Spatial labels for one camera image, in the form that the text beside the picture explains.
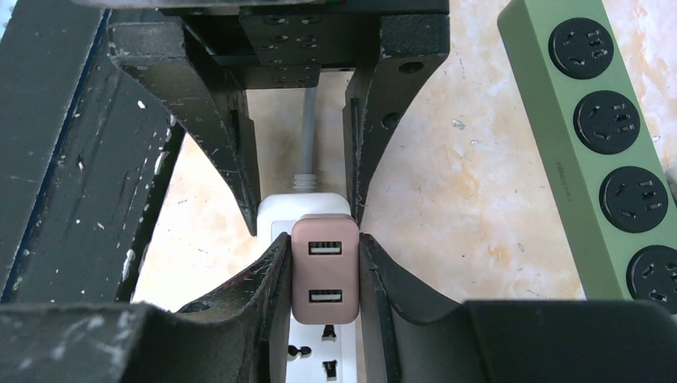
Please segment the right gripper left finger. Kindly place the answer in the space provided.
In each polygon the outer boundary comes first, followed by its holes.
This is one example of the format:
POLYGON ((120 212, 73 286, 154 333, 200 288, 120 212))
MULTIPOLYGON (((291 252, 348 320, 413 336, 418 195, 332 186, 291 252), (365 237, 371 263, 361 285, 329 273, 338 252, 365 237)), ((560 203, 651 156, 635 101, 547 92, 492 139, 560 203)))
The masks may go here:
POLYGON ((291 239, 177 312, 146 303, 4 304, 4 382, 282 382, 291 239))

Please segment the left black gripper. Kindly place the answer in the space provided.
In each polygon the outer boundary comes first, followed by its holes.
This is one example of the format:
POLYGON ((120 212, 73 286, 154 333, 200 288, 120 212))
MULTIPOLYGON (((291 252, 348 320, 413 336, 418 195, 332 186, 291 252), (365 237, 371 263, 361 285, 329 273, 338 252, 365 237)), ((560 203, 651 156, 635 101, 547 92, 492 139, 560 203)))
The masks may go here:
POLYGON ((119 22, 109 54, 198 144, 250 235, 261 203, 245 89, 313 87, 351 72, 342 111, 346 197, 362 222, 371 180, 402 117, 450 52, 447 1, 191 1, 180 22, 119 22))

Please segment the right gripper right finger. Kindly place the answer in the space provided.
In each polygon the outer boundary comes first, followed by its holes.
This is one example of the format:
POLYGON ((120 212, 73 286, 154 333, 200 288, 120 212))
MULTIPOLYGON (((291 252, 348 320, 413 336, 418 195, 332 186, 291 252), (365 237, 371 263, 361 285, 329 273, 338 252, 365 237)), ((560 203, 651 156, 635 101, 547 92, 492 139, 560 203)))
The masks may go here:
POLYGON ((369 382, 673 382, 676 322, 638 301, 455 302, 359 240, 369 382))

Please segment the green power strip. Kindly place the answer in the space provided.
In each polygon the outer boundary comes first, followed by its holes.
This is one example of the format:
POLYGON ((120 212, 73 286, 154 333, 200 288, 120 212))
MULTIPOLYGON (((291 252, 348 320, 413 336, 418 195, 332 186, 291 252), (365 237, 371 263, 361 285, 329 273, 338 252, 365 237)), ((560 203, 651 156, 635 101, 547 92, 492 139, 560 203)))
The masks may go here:
POLYGON ((588 299, 676 312, 676 205, 600 1, 511 1, 497 25, 588 299))

